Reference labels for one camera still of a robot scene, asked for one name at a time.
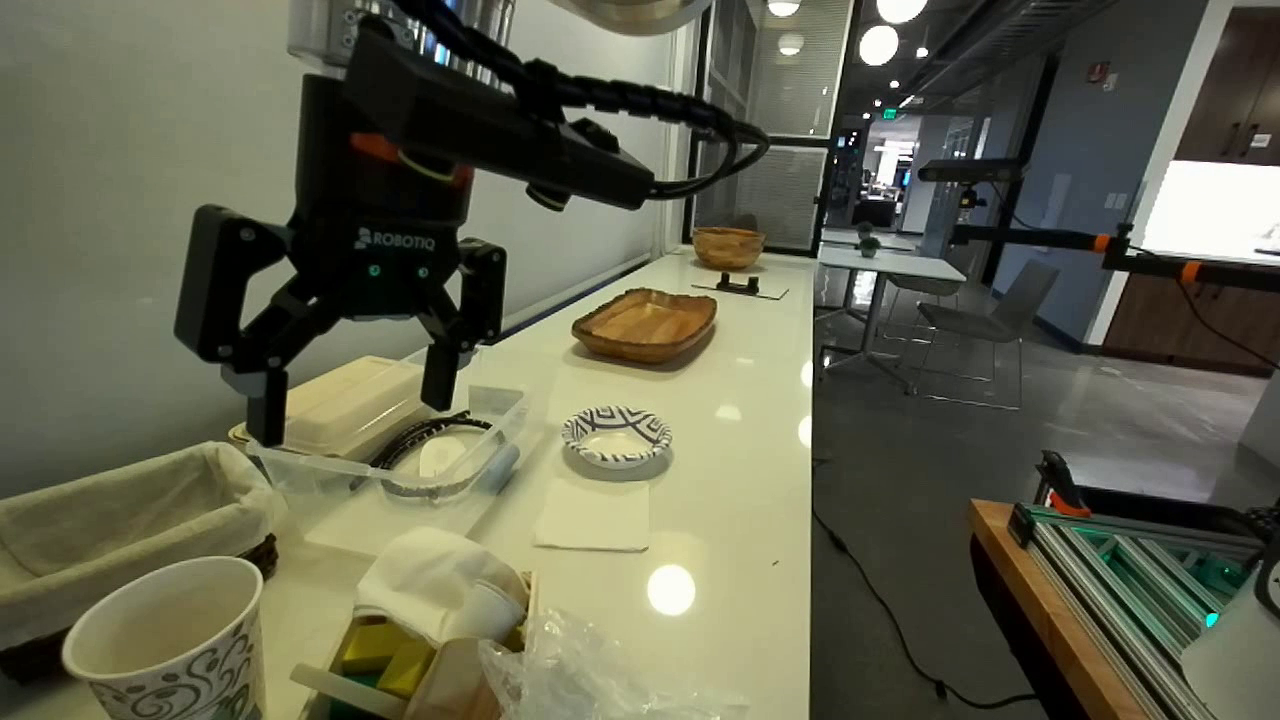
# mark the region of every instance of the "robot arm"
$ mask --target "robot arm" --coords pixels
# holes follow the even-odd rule
[[[505,246],[456,240],[471,167],[526,180],[526,196],[555,210],[571,196],[638,206],[693,196],[768,146],[765,133],[712,105],[524,64],[459,22],[445,0],[403,0],[416,22],[377,0],[322,9],[336,3],[362,20],[352,56],[336,51],[343,80],[305,76],[290,221],[277,227],[199,206],[186,240],[176,336],[247,396],[247,432],[259,443],[284,439],[290,355],[336,321],[416,315],[433,336],[419,396],[433,408],[452,404],[465,355],[498,339],[505,311]],[[510,90],[465,76],[459,59]],[[564,108],[693,124],[729,150],[712,177],[654,180],[601,124],[568,124]],[[247,279],[281,261],[290,279],[238,328]]]

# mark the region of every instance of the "floor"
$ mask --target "floor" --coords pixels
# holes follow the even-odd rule
[[[846,342],[844,315],[818,339]],[[1280,479],[1241,470],[1235,439],[1259,378],[1024,346],[1018,412],[905,396],[844,355],[814,396],[814,513],[882,592],[914,659],[974,699],[1028,692],[967,565],[967,501],[1028,501],[1040,447],[1084,484],[1219,503],[1272,503]],[[1044,715],[972,712],[914,679],[855,567],[814,532],[814,715]]]

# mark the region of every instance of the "black cable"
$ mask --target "black cable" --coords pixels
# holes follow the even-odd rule
[[[1185,284],[1185,279],[1172,279],[1172,284],[1178,289],[1178,295],[1185,295],[1186,311],[1195,315],[1195,325],[1201,325],[1209,336],[1215,336],[1215,339],[1230,342],[1235,350],[1243,350],[1243,355],[1252,355],[1252,361],[1259,361],[1259,364],[1280,368],[1280,364],[1277,364],[1277,355],[1265,355],[1265,350],[1246,346],[1243,339],[1235,339],[1235,336],[1219,332],[1219,328],[1201,311],[1201,302],[1191,301],[1191,291],[1186,291],[1186,284]]]
[[[667,120],[689,124],[698,133],[721,137],[724,154],[721,167],[712,167],[698,180],[654,180],[648,188],[651,198],[679,198],[693,196],[730,173],[744,173],[768,150],[768,137],[753,124],[730,120],[724,108],[702,105],[697,97],[661,90],[648,82],[623,82],[623,80],[594,80],[594,76],[564,76],[555,64],[544,59],[520,59],[492,36],[469,28],[456,20],[456,13],[445,0],[395,0],[403,14],[426,22],[426,31],[452,49],[459,59],[482,64],[495,80],[510,82],[520,105],[526,105],[544,120],[564,120],[564,108],[594,108],[594,112],[627,112],[642,120]]]
[[[994,708],[1006,708],[1006,704],[1032,704],[1032,699],[1040,699],[1036,692],[1011,692],[1011,697],[994,697],[994,699],[972,699],[972,697],[965,697],[956,684],[930,675],[930,671],[914,659],[905,623],[896,619],[892,604],[887,604],[887,601],[878,594],[878,587],[873,585],[863,558],[853,555],[853,548],[844,542],[844,535],[840,535],[818,513],[811,513],[811,518],[826,532],[826,540],[835,542],[835,550],[840,550],[840,555],[855,567],[855,577],[866,585],[866,592],[873,592],[873,601],[878,604],[878,610],[887,614],[887,626],[892,626],[896,643],[905,649],[912,671],[914,671],[924,684],[930,684],[934,699],[956,697],[960,704],[979,708],[979,712],[994,712]]]

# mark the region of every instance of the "paper cup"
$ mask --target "paper cup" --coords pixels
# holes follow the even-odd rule
[[[72,623],[62,669],[110,720],[259,720],[259,594],[238,555],[156,567]]]

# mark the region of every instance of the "plastic bag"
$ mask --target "plastic bag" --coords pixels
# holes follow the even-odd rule
[[[651,692],[584,619],[526,619],[524,650],[481,649],[481,669],[505,720],[744,720],[746,704],[715,692]]]

